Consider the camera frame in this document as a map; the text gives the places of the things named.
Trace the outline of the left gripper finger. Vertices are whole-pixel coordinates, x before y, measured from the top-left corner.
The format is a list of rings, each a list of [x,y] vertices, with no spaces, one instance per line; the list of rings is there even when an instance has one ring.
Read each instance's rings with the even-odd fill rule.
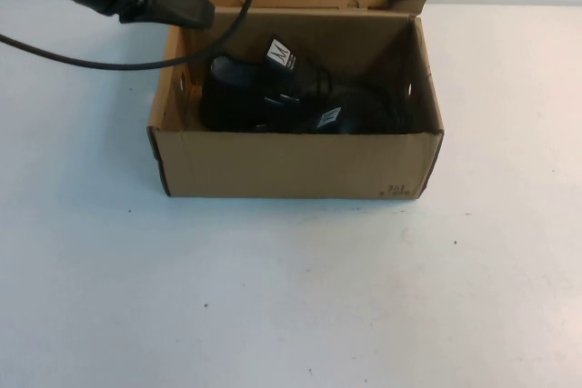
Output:
[[[209,0],[153,0],[153,21],[187,28],[209,28],[215,6]]]

